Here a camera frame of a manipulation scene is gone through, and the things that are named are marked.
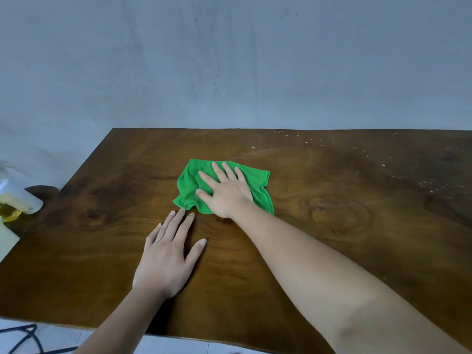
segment gray wall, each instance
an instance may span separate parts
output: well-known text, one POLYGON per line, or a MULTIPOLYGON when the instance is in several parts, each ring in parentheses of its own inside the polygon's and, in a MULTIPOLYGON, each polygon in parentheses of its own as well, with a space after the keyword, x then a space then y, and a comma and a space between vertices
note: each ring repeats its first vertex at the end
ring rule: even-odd
POLYGON ((472 0, 0 0, 0 172, 112 127, 472 129, 472 0))

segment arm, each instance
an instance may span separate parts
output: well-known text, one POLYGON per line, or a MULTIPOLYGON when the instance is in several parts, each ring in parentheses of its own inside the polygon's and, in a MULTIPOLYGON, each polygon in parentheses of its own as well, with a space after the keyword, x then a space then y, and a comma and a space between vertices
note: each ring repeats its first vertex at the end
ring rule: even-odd
POLYGON ((383 282, 347 257, 257 207, 243 173, 213 163, 220 182, 197 196, 256 245, 300 313, 337 353, 468 353, 383 282))
POLYGON ((172 211, 146 238, 133 289, 75 354, 134 352, 161 304, 187 282, 206 243, 198 241, 184 259, 185 238, 195 217, 191 213, 179 226, 184 215, 183 208, 177 214, 172 211))

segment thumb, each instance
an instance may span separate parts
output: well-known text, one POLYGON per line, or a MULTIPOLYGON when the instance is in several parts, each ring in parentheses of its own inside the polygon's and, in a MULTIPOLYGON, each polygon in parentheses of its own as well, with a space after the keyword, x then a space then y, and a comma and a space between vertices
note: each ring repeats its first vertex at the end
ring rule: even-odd
POLYGON ((195 190, 195 194, 200 198, 200 200, 202 200, 207 205, 212 198, 212 196, 210 196, 206 191, 202 189, 195 190))
POLYGON ((196 244, 193 245, 192 249, 187 255, 185 259, 185 263, 188 267, 188 270, 191 272, 195 263, 197 262, 198 258, 202 254, 206 244, 206 238, 202 238, 201 240, 197 241, 196 244))

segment cloth fold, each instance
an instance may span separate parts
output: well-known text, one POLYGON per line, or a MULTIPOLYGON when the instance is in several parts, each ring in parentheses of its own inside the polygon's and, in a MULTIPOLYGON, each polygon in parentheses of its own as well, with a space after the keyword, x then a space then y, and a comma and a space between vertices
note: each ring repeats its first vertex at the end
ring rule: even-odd
MULTIPOLYGON (((221 165, 223 161, 215 162, 220 168, 223 168, 221 165)), ((195 190, 202 189, 208 194, 213 195, 213 190, 203 181, 200 175, 198 175, 198 172, 201 170, 218 181, 218 177, 211 167, 211 163, 212 161, 210 160, 198 159, 191 159, 188 162, 184 171, 177 180, 177 188, 180 191, 180 195, 174 199, 175 205, 181 208, 183 207, 186 210, 196 206, 197 210, 202 214, 213 214, 209 207, 195 194, 195 190)), ((229 165, 231 170, 234 171, 234 168, 237 166, 243 172, 246 182, 249 185, 249 189, 251 190, 252 197, 254 198, 254 203, 267 212, 274 214, 272 199, 265 189, 265 186, 268 184, 270 171, 255 169, 233 161, 226 161, 226 163, 229 165)))

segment finger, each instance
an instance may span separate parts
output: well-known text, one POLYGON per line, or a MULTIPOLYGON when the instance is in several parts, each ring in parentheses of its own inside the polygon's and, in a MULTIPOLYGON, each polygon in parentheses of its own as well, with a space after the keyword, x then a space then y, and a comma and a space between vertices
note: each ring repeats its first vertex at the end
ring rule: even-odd
POLYGON ((228 179, 236 180, 236 175, 233 173, 233 170, 231 170, 227 163, 223 163, 223 169, 225 169, 228 179))
POLYGON ((215 190, 215 186, 218 184, 215 179, 213 179, 211 176, 205 174, 203 171, 199 171, 198 175, 202 178, 202 180, 212 189, 215 190))
POLYGON ((211 198, 213 197, 209 195, 205 190, 202 190, 202 189, 195 190, 195 195, 197 195, 199 199, 202 200, 207 205, 209 204, 211 198))
POLYGON ((185 264, 188 268, 189 272, 192 272, 195 263, 197 262, 198 258, 202 254, 206 244, 206 238, 202 238, 201 240, 197 241, 196 244, 193 245, 192 249, 187 255, 185 259, 185 264))
POLYGON ((178 213, 174 216, 172 220, 169 222, 169 226, 167 226, 166 232, 164 233, 164 237, 162 238, 163 241, 172 241, 174 236, 177 232, 177 228, 182 221, 182 218, 185 215, 185 209, 181 208, 178 213))
POLYGON ((154 242, 159 242, 160 240, 162 240, 162 237, 164 237, 164 233, 166 233, 167 226, 169 226, 170 221, 172 221, 175 215, 176 212, 174 210, 172 210, 170 214, 168 214, 166 220, 164 221, 164 225, 162 225, 162 227, 160 228, 159 233, 157 234, 156 240, 154 242))
POLYGON ((195 219, 195 214, 192 212, 178 227, 177 233, 174 237, 173 242, 177 243, 177 245, 179 246, 182 246, 182 250, 184 250, 184 242, 187 238, 188 229, 190 228, 190 226, 192 226, 193 219, 195 219))
POLYGON ((215 170, 215 174, 221 183, 224 183, 228 179, 225 172, 221 170, 221 167, 217 163, 213 161, 211 167, 215 170))
POLYGON ((159 230, 161 229, 162 224, 158 224, 154 230, 146 237, 146 242, 145 242, 145 250, 151 246, 154 241, 156 240, 157 234, 159 233, 159 230))
POLYGON ((237 179, 242 181, 243 183, 246 182, 246 177, 244 176, 243 172, 239 169, 239 167, 235 167, 235 172, 237 174, 237 179))

